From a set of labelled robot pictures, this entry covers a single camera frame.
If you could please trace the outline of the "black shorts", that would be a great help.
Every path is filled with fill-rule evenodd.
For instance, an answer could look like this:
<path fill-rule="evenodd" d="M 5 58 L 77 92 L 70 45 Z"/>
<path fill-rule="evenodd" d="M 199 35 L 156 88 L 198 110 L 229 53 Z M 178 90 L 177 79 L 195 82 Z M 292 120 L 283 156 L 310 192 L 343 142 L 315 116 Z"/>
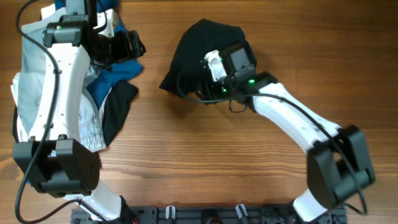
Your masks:
<path fill-rule="evenodd" d="M 197 103 L 246 103 L 258 93 L 256 65 L 242 28 L 202 19 L 183 33 L 159 87 Z"/>

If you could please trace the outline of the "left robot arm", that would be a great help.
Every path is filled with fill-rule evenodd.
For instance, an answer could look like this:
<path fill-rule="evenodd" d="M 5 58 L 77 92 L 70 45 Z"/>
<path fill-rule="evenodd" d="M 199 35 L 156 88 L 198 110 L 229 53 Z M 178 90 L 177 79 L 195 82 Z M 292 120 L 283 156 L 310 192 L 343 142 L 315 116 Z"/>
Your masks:
<path fill-rule="evenodd" d="M 99 1 L 67 1 L 66 13 L 46 25 L 37 47 L 46 56 L 42 98 L 25 142 L 14 145 L 13 158 L 23 171 L 15 216 L 24 223 L 21 200 L 25 186 L 77 204 L 98 223 L 138 223 L 125 199 L 100 179 L 100 157 L 82 145 L 78 127 L 81 89 L 92 61 L 105 65 L 129 60 L 114 54 L 121 44 L 98 25 Z"/>

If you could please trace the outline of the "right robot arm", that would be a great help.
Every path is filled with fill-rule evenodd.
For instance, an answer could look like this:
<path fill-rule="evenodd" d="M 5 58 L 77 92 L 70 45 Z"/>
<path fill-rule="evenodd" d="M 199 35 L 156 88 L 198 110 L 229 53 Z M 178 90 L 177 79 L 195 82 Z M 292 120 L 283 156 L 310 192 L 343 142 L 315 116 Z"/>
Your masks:
<path fill-rule="evenodd" d="M 290 223 L 315 223 L 376 180 L 364 133 L 342 128 L 295 99 L 268 72 L 257 73 L 247 50 L 234 44 L 207 52 L 201 60 L 206 75 L 201 87 L 205 103 L 233 101 L 271 120 L 306 155 L 307 190 L 288 214 Z"/>

